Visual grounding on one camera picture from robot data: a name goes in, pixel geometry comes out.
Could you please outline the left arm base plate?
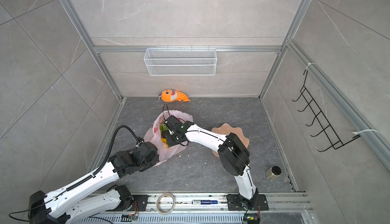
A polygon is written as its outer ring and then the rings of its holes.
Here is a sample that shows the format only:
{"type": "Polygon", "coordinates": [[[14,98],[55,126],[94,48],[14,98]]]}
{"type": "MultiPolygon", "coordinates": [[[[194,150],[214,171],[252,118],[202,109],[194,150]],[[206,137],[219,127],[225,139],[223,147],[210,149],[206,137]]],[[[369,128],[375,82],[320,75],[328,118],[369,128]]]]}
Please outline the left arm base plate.
{"type": "Polygon", "coordinates": [[[125,200],[123,211],[145,211],[148,204],[149,195],[132,195],[125,200]]]}

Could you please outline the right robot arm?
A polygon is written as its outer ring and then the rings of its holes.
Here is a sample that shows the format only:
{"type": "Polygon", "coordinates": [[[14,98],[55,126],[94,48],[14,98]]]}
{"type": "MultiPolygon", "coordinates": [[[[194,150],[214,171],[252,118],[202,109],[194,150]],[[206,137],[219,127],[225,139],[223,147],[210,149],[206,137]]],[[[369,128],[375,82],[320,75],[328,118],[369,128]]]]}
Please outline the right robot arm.
{"type": "Polygon", "coordinates": [[[185,141],[201,144],[218,153],[223,168],[235,177],[239,193],[233,195],[233,203],[244,209],[257,207],[259,191],[250,173],[250,153],[235,133],[222,135],[199,127],[190,121],[180,122],[171,115],[164,121],[169,134],[166,141],[169,147],[185,141]]]}

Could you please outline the pink plastic bag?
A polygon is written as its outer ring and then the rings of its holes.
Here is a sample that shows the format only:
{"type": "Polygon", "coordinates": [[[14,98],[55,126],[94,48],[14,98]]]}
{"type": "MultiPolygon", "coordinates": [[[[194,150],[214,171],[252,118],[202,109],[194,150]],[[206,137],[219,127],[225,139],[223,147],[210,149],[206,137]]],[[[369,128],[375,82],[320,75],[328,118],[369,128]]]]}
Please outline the pink plastic bag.
{"type": "Polygon", "coordinates": [[[170,148],[165,148],[163,146],[163,143],[161,141],[161,138],[166,138],[166,135],[169,133],[168,131],[164,132],[163,134],[160,133],[159,126],[165,122],[166,119],[170,115],[174,115],[177,117],[181,122],[184,121],[191,121],[193,122],[193,117],[187,113],[178,111],[178,110],[169,110],[164,111],[161,113],[157,119],[154,121],[152,127],[146,132],[144,136],[144,140],[146,142],[151,142],[154,144],[158,149],[158,155],[159,155],[159,162],[155,166],[159,166],[162,163],[166,162],[168,159],[170,159],[172,156],[180,153],[181,151],[186,149],[186,146],[176,145],[170,148]]]}

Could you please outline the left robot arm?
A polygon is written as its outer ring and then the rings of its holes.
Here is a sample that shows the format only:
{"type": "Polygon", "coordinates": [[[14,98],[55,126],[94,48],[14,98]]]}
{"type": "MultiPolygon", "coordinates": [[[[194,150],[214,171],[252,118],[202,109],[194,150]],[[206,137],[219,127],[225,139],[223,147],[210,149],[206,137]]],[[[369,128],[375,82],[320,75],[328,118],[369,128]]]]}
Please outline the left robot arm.
{"type": "Polygon", "coordinates": [[[90,194],[124,176],[143,172],[158,161],[158,149],[150,142],[119,151],[109,157],[102,168],[47,194],[40,190],[31,195],[28,221],[31,224],[71,224],[102,211],[128,209],[133,197],[125,186],[95,197],[90,194]]]}

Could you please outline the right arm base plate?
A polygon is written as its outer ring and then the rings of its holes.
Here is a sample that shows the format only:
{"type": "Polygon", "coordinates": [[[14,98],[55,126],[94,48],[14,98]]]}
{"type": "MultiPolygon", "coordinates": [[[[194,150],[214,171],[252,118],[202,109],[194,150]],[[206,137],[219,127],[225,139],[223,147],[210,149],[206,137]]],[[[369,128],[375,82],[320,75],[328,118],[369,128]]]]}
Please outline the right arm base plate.
{"type": "Polygon", "coordinates": [[[227,206],[229,211],[242,210],[269,210],[268,201],[265,195],[255,194],[251,200],[245,199],[240,195],[226,195],[227,206]]]}

